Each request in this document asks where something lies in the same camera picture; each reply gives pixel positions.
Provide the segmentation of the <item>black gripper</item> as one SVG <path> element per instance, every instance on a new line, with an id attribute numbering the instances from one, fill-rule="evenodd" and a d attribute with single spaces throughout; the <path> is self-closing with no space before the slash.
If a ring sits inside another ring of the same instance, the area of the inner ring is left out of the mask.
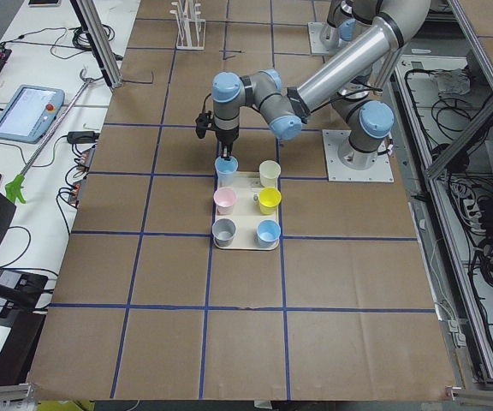
<path id="1" fill-rule="evenodd" d="M 220 129 L 215 131 L 217 140 L 222 146 L 221 158 L 231 158 L 233 151 L 233 143 L 239 138 L 239 129 Z"/>

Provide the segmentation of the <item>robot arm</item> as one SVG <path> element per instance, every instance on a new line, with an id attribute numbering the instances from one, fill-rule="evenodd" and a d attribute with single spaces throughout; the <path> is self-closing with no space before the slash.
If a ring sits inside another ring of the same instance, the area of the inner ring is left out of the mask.
<path id="1" fill-rule="evenodd" d="M 339 27 L 345 21 L 351 19 L 353 12 L 353 0 L 331 0 L 324 29 L 320 34 L 320 40 L 329 50 L 337 49 L 340 44 Z"/>
<path id="2" fill-rule="evenodd" d="M 278 139 L 293 139 L 319 105 L 378 59 L 401 49 L 421 28 L 430 5 L 429 1 L 353 1 L 352 16 L 363 32 L 286 94 L 274 69 L 241 77 L 231 72 L 217 74 L 211 90 L 211 130 L 219 142 L 220 157 L 228 160 L 231 156 L 243 106 L 256 107 Z"/>

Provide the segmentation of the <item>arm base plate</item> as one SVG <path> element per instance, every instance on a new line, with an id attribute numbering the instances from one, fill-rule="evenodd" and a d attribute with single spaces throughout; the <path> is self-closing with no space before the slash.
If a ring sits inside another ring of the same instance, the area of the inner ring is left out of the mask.
<path id="1" fill-rule="evenodd" d="M 314 56 L 333 56 L 341 45 L 339 30 L 326 22 L 308 22 L 307 32 L 311 54 Z"/>
<path id="2" fill-rule="evenodd" d="M 323 146 L 329 182 L 393 183 L 385 141 L 372 153 L 356 151 L 349 130 L 324 129 Z"/>

